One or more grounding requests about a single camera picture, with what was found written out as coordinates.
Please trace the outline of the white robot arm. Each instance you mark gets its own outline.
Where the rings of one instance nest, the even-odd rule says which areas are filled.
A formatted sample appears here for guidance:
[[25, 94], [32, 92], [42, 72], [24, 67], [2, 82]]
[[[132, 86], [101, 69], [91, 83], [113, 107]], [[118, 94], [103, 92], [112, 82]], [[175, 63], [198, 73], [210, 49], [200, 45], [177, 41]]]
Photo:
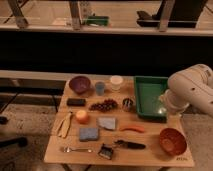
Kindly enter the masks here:
[[183, 113], [189, 105], [213, 117], [213, 70], [197, 64], [172, 74], [161, 96], [170, 114]]

